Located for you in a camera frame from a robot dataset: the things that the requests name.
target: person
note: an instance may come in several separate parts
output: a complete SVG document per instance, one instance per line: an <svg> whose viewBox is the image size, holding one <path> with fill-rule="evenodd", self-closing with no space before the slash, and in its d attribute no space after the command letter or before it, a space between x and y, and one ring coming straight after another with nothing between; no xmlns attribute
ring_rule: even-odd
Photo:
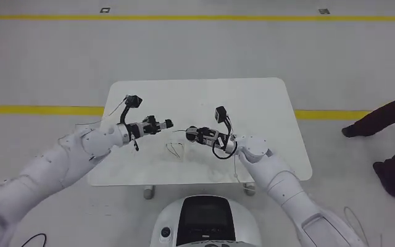
<svg viewBox="0 0 395 247"><path fill-rule="evenodd" d="M354 124L343 128L344 136L352 138L355 136L372 136L377 132L395 123L395 101L386 104L356 121ZM384 162L373 164L378 178L384 189L395 197L395 156Z"/></svg>

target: black screen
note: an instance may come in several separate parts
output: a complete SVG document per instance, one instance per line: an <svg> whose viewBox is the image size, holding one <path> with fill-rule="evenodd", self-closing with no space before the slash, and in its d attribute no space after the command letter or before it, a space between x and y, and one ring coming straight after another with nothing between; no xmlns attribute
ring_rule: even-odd
<svg viewBox="0 0 395 247"><path fill-rule="evenodd" d="M227 213L218 205L190 205L185 212L185 225L227 225Z"/></svg>

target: wire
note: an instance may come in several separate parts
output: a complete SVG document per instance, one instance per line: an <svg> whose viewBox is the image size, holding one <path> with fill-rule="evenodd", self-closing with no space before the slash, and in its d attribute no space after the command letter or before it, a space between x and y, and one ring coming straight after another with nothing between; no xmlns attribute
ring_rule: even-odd
<svg viewBox="0 0 395 247"><path fill-rule="evenodd" d="M166 143L166 148L167 148L167 150L169 151L169 152L171 152L174 156L176 156L177 158L179 158L179 159L181 159L181 156L177 153L177 151L175 150L175 148L174 148L174 146L173 146L173 143L170 143L170 145L171 145L171 147L173 148L173 150L174 150L174 153L168 148L168 145L169 143ZM178 145L181 145L181 147L183 148L183 150L184 150L184 145L182 144L182 143L174 143L174 144L178 144Z"/></svg>
<svg viewBox="0 0 395 247"><path fill-rule="evenodd" d="M347 223L348 223L349 226L356 232L355 228L351 225L350 220L348 219L348 216L347 216L347 213L346 213L347 209L351 212L351 214L352 214L352 215L355 217L355 219L358 221L359 227L360 227L360 229L361 229L361 231L362 231L362 234L363 234L363 236L364 236L364 238L365 238L366 245L367 245L368 247L370 247L369 242L368 242L368 238L366 237L366 234L365 234L365 230L364 230L364 228L362 227L362 224L360 223L358 217L356 216L356 214L354 213L354 211L353 211L350 207L347 207L347 206L346 206L346 207L344 207L343 212L344 212L344 217L346 218ZM380 238L380 246L382 246L382 244L383 244L383 242L381 241L381 239L382 239L382 237Z"/></svg>
<svg viewBox="0 0 395 247"><path fill-rule="evenodd" d="M230 124L230 130L231 130L230 133L232 133L232 135L233 135L233 126L232 126L232 122L231 122L231 120L230 120L229 117L227 117L227 119L229 120L229 124Z"/></svg>
<svg viewBox="0 0 395 247"><path fill-rule="evenodd" d="M111 115L120 107L120 105L121 105L123 102L125 102L125 100L126 100L126 97L118 104L118 106L117 106L110 114L108 114L107 116L105 116L105 117L104 117L103 119L101 119L100 121L96 121L96 122L93 122L93 123L76 123L75 125L91 125L91 124L97 124L97 123L99 123L99 122L101 122L101 121L107 119L109 116L111 116Z"/></svg>
<svg viewBox="0 0 395 247"><path fill-rule="evenodd" d="M232 153L230 153L229 154L229 156L227 156L227 157L220 157L220 156L218 156L218 154L216 154L215 153L215 142L214 142L214 144L212 145L212 153L214 154L214 156L215 157L217 157L218 159L229 159L230 157L232 157L232 155L234 155L235 154L235 152L236 152L236 150L237 150L237 141L235 141L235 148L234 148L234 150L232 151Z"/></svg>
<svg viewBox="0 0 395 247"><path fill-rule="evenodd" d="M45 247L45 245L46 245L46 243L47 243L47 235L46 235L45 233L39 233L39 234L36 234L36 235L32 236L32 237L29 238L21 247L24 247L27 243L30 242L30 240L32 240L32 239L34 239L35 237L38 237L38 236L40 236L40 235L44 236L43 247Z"/></svg>
<svg viewBox="0 0 395 247"><path fill-rule="evenodd" d="M234 172L233 176L237 179L237 182L238 182L238 183L241 183L240 180L239 180L239 176L238 176L238 174L237 174L237 171L236 171L236 156L233 156L233 165L234 165L234 167L235 167L235 172ZM243 186L243 188L244 188L245 190L249 190L249 191L255 192L255 190L250 189L250 188L246 188L245 186Z"/></svg>

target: gray floor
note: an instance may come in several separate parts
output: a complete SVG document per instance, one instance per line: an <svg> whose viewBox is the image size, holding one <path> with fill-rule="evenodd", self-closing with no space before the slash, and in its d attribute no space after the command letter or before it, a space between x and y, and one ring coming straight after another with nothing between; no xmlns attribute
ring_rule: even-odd
<svg viewBox="0 0 395 247"><path fill-rule="evenodd" d="M394 15L390 0L15 0L0 14ZM295 109L369 110L394 100L394 22L52 22L0 20L0 104L103 106L118 80L279 77ZM74 124L97 118L0 115L0 179ZM347 139L345 121L300 120L313 176L302 185L343 217L351 207L371 246L395 243L395 199L372 164L395 154L395 128ZM265 246L299 246L293 226L263 193L240 185L158 186L152 201L138 186L91 187L83 178L23 219L12 246L38 232L48 246L147 246L158 213L196 193L245 205ZM30 246L41 246L35 240Z"/></svg>

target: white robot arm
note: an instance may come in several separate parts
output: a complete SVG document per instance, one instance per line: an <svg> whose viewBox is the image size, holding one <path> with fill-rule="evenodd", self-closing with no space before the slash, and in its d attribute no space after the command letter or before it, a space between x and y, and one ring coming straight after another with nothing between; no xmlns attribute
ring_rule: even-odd
<svg viewBox="0 0 395 247"><path fill-rule="evenodd" d="M36 157L17 178L0 185L0 247L7 247L16 225L42 200L81 179L111 152L144 135L154 135L173 126L171 120L158 123L154 116L141 123L119 123L106 132L90 128L58 139Z"/></svg>
<svg viewBox="0 0 395 247"><path fill-rule="evenodd" d="M343 220L315 204L291 168L253 136L238 140L236 151L257 186L267 192L292 220L303 247L366 247Z"/></svg>

